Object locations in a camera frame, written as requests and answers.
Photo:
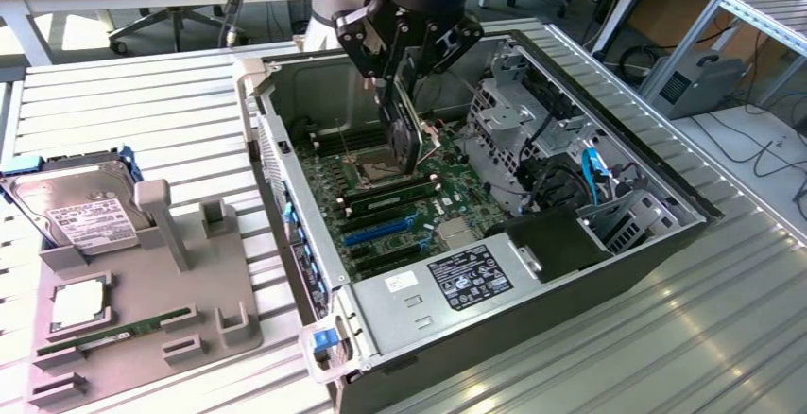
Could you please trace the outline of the perforated metal disk bay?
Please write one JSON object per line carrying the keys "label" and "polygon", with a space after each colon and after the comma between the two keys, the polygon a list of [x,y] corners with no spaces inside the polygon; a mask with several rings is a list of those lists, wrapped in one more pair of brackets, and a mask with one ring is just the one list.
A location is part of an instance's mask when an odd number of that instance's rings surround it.
{"label": "perforated metal disk bay", "polygon": [[502,43],[478,80],[456,144],[508,212],[580,208],[604,198],[581,163],[590,131],[585,111],[525,48]]}

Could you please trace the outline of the metal socket cover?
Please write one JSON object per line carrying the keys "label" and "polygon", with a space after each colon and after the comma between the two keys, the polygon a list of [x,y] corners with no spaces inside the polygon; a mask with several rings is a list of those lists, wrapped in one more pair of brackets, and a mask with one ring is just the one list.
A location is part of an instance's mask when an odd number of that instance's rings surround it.
{"label": "metal socket cover", "polygon": [[422,161],[425,161],[430,155],[433,154],[433,152],[436,151],[437,148],[441,147],[441,142],[440,142],[440,132],[438,129],[429,124],[426,121],[421,122],[421,131],[426,134],[429,142],[430,142],[430,149],[425,152],[425,154],[420,157],[417,164],[420,164]]}

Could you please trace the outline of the black slanted stand pole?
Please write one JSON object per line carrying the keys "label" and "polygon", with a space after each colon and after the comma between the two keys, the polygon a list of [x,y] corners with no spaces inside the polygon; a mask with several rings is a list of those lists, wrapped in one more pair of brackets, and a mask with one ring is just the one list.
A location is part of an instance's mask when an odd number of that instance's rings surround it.
{"label": "black slanted stand pole", "polygon": [[598,61],[602,61],[606,58],[621,29],[628,23],[634,8],[637,7],[638,1],[640,0],[617,0],[616,2],[612,13],[605,20],[602,31],[590,50],[592,57]]}

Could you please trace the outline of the silver chipset heatsink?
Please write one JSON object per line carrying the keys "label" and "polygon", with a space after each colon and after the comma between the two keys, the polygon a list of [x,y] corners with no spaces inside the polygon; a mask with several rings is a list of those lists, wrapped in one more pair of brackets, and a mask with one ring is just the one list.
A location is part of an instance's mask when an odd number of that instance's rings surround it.
{"label": "silver chipset heatsink", "polygon": [[461,248],[478,240],[478,234],[462,217],[452,218],[436,227],[440,240],[449,250]]}

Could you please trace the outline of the silver power supply unit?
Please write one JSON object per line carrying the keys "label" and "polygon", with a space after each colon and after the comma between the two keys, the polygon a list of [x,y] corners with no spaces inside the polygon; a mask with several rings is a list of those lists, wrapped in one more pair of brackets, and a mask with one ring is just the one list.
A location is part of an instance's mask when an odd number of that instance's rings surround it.
{"label": "silver power supply unit", "polygon": [[540,268],[500,233],[354,284],[377,354],[406,354],[529,300]]}

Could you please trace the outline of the graphics card with metal bracket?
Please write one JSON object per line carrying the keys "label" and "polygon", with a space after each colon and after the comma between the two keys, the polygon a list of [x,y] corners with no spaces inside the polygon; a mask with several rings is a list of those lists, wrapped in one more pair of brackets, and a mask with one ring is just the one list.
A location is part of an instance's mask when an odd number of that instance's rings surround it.
{"label": "graphics card with metal bracket", "polygon": [[406,50],[394,76],[385,82],[376,82],[380,125],[390,154],[404,174],[413,172],[422,147],[420,121],[413,100],[417,81],[413,52]]}

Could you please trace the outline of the black open PC case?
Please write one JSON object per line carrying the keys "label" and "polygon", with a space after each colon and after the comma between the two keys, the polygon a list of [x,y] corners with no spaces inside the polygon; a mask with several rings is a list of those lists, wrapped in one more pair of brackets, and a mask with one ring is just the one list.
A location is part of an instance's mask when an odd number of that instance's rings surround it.
{"label": "black open PC case", "polygon": [[[279,257],[291,278],[301,309],[298,334],[302,360],[312,379],[322,383],[342,414],[368,414],[449,378],[521,341],[544,332],[628,291],[657,266],[684,250],[718,218],[718,211],[640,139],[644,130],[664,131],[641,99],[608,69],[557,35],[544,38],[501,31],[488,36],[444,74],[417,82],[413,91],[421,122],[456,122],[462,129],[478,80],[486,77],[493,53],[502,43],[525,48],[536,64],[585,111],[593,131],[580,149],[585,173],[604,198],[617,199],[644,189],[700,216],[676,233],[612,254],[598,264],[542,283],[534,296],[469,329],[406,354],[377,354],[357,308],[353,281],[305,180],[298,153],[312,131],[376,125],[378,101],[373,80],[362,78],[338,51],[265,56],[241,62],[237,84],[257,106],[254,147],[266,184],[265,208],[274,226]],[[278,141],[291,151],[282,154]],[[287,241],[281,211],[293,203],[296,235]],[[310,335],[334,328],[340,342],[316,353]]]}

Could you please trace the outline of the thin locking lever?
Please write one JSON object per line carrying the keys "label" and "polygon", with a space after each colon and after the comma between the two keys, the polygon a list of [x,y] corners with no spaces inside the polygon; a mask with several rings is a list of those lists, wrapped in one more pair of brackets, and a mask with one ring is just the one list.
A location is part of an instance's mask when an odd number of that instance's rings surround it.
{"label": "thin locking lever", "polygon": [[344,159],[348,163],[352,163],[354,161],[354,156],[352,153],[352,150],[349,149],[349,145],[348,145],[348,137],[349,137],[349,127],[340,122],[337,123],[337,134],[338,134],[338,138],[341,141],[341,145],[342,145],[342,153],[344,153]]}

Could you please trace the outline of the green RAM stick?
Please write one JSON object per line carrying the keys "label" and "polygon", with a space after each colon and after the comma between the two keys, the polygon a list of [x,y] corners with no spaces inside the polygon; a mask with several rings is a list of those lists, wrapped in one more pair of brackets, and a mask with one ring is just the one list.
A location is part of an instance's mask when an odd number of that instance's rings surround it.
{"label": "green RAM stick", "polygon": [[89,351],[113,343],[125,341],[137,336],[150,334],[161,329],[161,322],[167,319],[177,319],[182,315],[190,314],[191,309],[182,307],[162,313],[147,319],[134,321],[129,324],[115,326],[105,331],[93,332],[86,336],[67,338],[58,343],[38,348],[34,352],[37,357],[47,356],[74,348],[77,351]]}

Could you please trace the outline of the blue case latch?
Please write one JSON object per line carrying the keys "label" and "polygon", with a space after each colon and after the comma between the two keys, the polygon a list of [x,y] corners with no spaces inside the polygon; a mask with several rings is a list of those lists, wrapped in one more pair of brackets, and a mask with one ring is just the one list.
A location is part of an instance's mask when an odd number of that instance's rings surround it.
{"label": "blue case latch", "polygon": [[330,349],[338,342],[340,336],[334,328],[316,330],[310,335],[310,346],[316,353]]}

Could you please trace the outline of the black RAM slot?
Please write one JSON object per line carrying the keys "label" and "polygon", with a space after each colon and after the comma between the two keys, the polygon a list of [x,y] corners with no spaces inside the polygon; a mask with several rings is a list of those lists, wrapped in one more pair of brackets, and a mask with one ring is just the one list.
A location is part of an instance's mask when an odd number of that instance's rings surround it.
{"label": "black RAM slot", "polygon": [[[366,134],[360,134],[357,137],[348,138],[348,140],[378,140],[382,138],[384,138],[382,132],[377,131],[377,132],[372,132],[372,133],[366,133]],[[320,141],[320,140],[340,141],[340,138],[338,139],[336,139],[336,138],[317,139],[314,136],[312,136],[310,140],[317,143],[317,141]]]}
{"label": "black RAM slot", "polygon": [[313,141],[313,149],[321,154],[336,154],[344,150],[358,150],[381,145],[385,142],[381,134],[337,134],[325,135]]}
{"label": "black RAM slot", "polygon": [[360,134],[366,134],[372,132],[380,131],[376,125],[360,125],[360,126],[334,126],[334,127],[321,127],[316,131],[312,131],[310,134],[317,139],[325,138],[336,138],[344,137],[345,139],[357,137]]}
{"label": "black RAM slot", "polygon": [[[348,140],[349,149],[357,151],[380,145],[380,140]],[[342,153],[341,141],[320,140],[313,149],[313,153],[320,157],[329,157]]]}

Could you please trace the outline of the CPU socket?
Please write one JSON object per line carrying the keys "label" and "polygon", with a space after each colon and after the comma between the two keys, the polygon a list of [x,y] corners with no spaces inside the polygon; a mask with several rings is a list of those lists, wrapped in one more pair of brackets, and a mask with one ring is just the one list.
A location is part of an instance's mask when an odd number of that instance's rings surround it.
{"label": "CPU socket", "polygon": [[386,147],[370,148],[341,158],[346,172],[356,178],[356,189],[368,190],[409,178]]}

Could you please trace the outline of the black plastic air shroud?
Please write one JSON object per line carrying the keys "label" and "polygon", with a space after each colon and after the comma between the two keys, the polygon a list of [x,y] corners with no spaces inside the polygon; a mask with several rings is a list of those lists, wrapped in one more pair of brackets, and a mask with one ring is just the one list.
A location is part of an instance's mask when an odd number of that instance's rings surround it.
{"label": "black plastic air shroud", "polygon": [[612,257],[574,209],[554,207],[526,213],[490,226],[484,236],[505,233],[516,250],[525,249],[530,270],[546,283]]}

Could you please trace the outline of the hard disk in blue carrier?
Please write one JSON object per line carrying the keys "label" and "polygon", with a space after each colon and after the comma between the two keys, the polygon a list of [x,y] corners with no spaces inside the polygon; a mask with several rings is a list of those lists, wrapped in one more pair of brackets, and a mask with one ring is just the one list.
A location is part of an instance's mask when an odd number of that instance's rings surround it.
{"label": "hard disk in blue carrier", "polygon": [[18,155],[0,164],[0,195],[38,230],[50,248],[97,255],[137,244],[151,226],[134,205],[142,180],[127,146],[71,156]]}

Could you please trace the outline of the office chair with star base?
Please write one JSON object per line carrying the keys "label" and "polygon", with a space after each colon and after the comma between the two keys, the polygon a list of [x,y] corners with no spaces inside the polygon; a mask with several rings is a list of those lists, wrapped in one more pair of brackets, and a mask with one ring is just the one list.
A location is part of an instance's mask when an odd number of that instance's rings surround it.
{"label": "office chair with star base", "polygon": [[237,26],[237,15],[234,13],[227,13],[221,5],[213,5],[213,16],[209,17],[195,11],[199,8],[202,8],[202,5],[165,7],[155,12],[151,12],[149,8],[138,8],[139,18],[107,33],[109,50],[117,55],[123,55],[126,53],[126,44],[122,38],[162,22],[167,22],[171,26],[174,52],[181,51],[181,31],[185,22],[195,22],[214,28],[218,31],[217,44],[219,46],[246,45],[250,43],[250,37]]}

